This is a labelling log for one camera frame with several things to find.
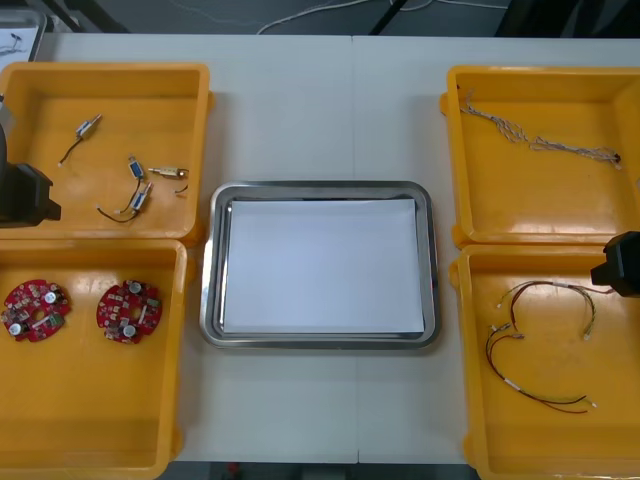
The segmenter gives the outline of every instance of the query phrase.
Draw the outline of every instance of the capacitor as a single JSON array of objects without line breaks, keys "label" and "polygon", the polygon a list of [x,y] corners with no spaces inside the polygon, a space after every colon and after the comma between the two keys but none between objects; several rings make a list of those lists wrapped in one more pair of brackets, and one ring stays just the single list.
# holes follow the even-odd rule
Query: capacitor
[{"label": "capacitor", "polygon": [[134,327],[133,325],[127,325],[122,329],[122,334],[127,338],[132,338],[136,335],[136,327]]},{"label": "capacitor", "polygon": [[9,333],[14,337],[17,337],[22,333],[22,325],[20,325],[19,323],[12,323],[9,327]]},{"label": "capacitor", "polygon": [[44,301],[49,305],[53,305],[60,299],[60,295],[56,292],[47,292],[44,294]]},{"label": "capacitor", "polygon": [[131,282],[129,283],[129,291],[134,295],[137,295],[142,291],[142,285],[140,285],[138,282]]}]

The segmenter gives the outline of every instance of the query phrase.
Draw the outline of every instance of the yellow bin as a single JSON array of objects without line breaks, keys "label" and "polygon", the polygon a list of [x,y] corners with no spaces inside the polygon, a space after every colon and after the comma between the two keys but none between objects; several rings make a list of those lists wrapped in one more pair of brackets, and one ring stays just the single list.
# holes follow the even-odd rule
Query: yellow bin
[{"label": "yellow bin", "polygon": [[[15,342],[0,332],[0,478],[156,478],[180,451],[176,425],[185,290],[193,244],[209,72],[191,64],[13,64],[0,91],[16,124],[9,161],[54,182],[59,222],[0,230],[0,301],[37,278],[62,285],[72,311],[50,339]],[[103,119],[58,162],[85,120]],[[185,182],[152,176],[133,222],[102,217],[136,186],[133,154],[149,167],[189,170]],[[123,345],[104,338],[96,309],[105,291],[136,279],[158,287],[163,314],[153,335]]]},{"label": "yellow bin", "polygon": [[[53,181],[59,222],[0,230],[0,238],[175,238],[194,244],[203,232],[198,200],[205,133],[213,96],[209,70],[196,64],[14,63],[2,72],[0,92],[15,117],[9,161],[28,163]],[[94,133],[59,167],[82,122],[98,114]],[[135,221],[118,224],[136,187],[133,154],[147,169],[189,170],[184,181],[147,173],[153,189]],[[188,189],[180,195],[175,190]]]},{"label": "yellow bin", "polygon": [[592,295],[596,323],[575,292],[527,290],[516,305],[525,339],[503,342],[494,359],[506,377],[538,395],[588,395],[588,413],[555,412],[518,394],[489,367],[490,326],[509,322],[503,294],[528,280],[591,286],[604,261],[596,246],[488,246],[462,250],[450,269],[458,290],[469,436],[467,461],[483,480],[637,478],[640,472],[640,303]]},{"label": "yellow bin", "polygon": [[[566,151],[511,143],[474,108],[520,125],[529,138],[606,146],[620,170]],[[451,69],[447,115],[458,246],[470,243],[604,245],[640,227],[640,69]]]}]

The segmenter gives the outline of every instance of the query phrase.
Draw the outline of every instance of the white paper sheet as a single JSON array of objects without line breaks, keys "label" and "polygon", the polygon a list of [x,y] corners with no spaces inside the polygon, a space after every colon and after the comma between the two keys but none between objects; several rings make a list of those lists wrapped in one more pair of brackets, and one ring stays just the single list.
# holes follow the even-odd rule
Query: white paper sheet
[{"label": "white paper sheet", "polygon": [[4,54],[0,53],[0,72],[4,67],[13,62],[29,61],[29,54],[36,41],[37,28],[3,28],[0,30],[0,52],[11,48],[15,42],[11,34],[19,36],[22,40],[16,45],[16,52]]},{"label": "white paper sheet", "polygon": [[233,202],[226,333],[423,332],[413,200]]}]

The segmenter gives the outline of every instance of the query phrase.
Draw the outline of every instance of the white table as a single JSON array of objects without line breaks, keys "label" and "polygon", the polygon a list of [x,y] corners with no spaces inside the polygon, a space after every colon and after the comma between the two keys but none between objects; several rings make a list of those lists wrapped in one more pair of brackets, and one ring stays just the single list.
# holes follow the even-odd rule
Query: white table
[{"label": "white table", "polygon": [[178,460],[463,462],[457,252],[445,119],[456,64],[640,65],[632,40],[189,35],[46,36],[40,60],[201,62],[210,118],[202,204],[231,180],[413,180],[431,194],[443,328],[419,353],[221,351],[192,288]]}]

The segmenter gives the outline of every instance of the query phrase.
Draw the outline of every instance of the metal tray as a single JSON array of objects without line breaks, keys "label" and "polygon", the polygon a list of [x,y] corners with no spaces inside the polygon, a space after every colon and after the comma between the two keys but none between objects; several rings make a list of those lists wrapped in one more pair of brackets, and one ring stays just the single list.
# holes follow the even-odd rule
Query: metal tray
[{"label": "metal tray", "polygon": [[[274,200],[391,200],[413,199],[420,264],[420,290],[425,331],[374,334],[239,334],[225,333],[223,305],[231,204]],[[429,194],[413,182],[309,181],[250,182],[221,186],[211,199],[209,237],[205,246],[200,303],[200,327],[205,339],[218,347],[416,349],[431,343],[440,330],[435,235]]]},{"label": "metal tray", "polygon": [[37,29],[36,37],[29,53],[30,62],[36,58],[46,26],[47,16],[42,12],[29,8],[0,8],[0,30],[10,28]]}]

